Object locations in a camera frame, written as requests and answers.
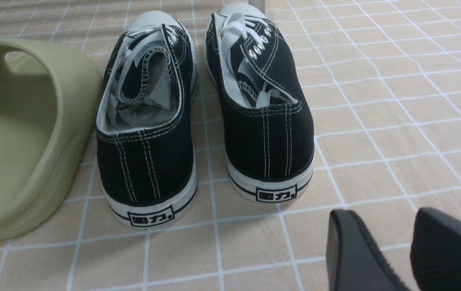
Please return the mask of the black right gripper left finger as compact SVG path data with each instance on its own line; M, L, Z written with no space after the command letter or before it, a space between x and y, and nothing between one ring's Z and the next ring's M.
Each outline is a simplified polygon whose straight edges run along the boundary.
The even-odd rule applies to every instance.
M330 291L408 291L353 210L329 213L326 265Z

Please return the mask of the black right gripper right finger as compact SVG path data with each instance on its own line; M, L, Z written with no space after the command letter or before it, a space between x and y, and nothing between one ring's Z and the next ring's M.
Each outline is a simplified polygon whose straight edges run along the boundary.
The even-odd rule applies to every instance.
M410 264L421 291L461 291L461 221L432 207L420 208Z

